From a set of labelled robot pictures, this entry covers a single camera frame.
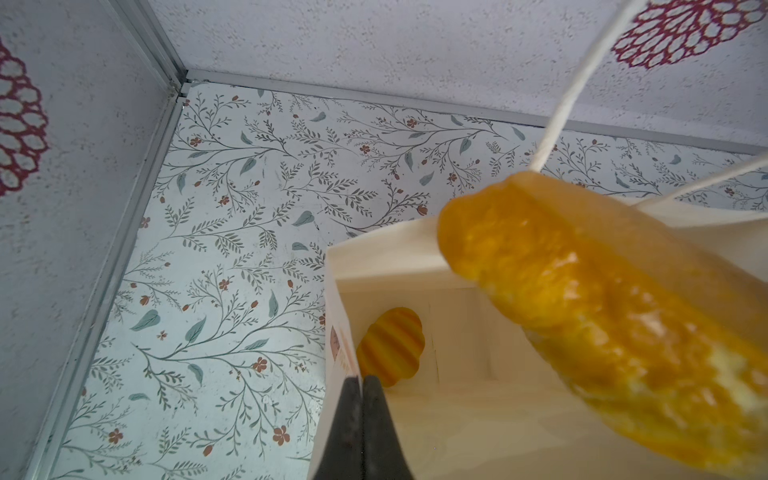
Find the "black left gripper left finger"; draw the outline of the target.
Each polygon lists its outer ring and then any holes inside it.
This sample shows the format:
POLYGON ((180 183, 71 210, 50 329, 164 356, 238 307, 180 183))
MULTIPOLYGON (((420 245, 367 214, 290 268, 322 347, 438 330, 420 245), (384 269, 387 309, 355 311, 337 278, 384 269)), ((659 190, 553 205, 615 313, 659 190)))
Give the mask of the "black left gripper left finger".
POLYGON ((316 480, 363 478, 363 396, 358 377, 344 380, 316 480))

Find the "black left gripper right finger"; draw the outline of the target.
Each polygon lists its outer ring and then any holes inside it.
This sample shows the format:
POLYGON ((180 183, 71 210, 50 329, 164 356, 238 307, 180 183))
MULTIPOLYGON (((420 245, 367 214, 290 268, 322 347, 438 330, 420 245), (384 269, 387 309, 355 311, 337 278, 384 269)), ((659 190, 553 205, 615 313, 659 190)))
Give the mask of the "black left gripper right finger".
POLYGON ((363 478, 367 480, 412 480, 383 386, 369 375, 362 387, 363 478))

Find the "printed paper bread bag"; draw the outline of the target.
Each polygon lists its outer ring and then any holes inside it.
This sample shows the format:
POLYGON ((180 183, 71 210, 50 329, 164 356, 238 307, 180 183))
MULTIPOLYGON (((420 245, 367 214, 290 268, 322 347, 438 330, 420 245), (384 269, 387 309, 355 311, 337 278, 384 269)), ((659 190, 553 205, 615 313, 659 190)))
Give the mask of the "printed paper bread bag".
MULTIPOLYGON (((649 12, 645 1, 619 7, 580 62, 530 159, 511 175, 530 171, 592 191, 568 181, 561 170, 548 170, 546 163, 592 73, 649 12)), ((694 194, 727 186, 766 165, 766 156, 758 155, 646 198, 592 192, 638 209, 767 285, 766 213, 692 202, 694 194)), ((607 426, 566 387, 524 330, 451 270, 437 242, 439 215, 400 222, 328 249, 327 393, 311 478, 344 380, 358 377, 362 390, 358 344, 381 314, 405 307, 422 323, 426 345, 420 368, 383 390, 413 479, 735 479, 656 453, 607 426)))

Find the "orange oval bread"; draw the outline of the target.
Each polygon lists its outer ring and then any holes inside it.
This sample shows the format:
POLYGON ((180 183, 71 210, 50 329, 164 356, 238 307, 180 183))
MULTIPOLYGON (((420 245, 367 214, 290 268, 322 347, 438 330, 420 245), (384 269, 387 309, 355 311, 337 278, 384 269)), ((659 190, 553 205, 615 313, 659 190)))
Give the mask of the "orange oval bread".
POLYGON ((765 282, 530 171, 451 200, 437 242, 612 430, 696 469, 766 477, 765 282))

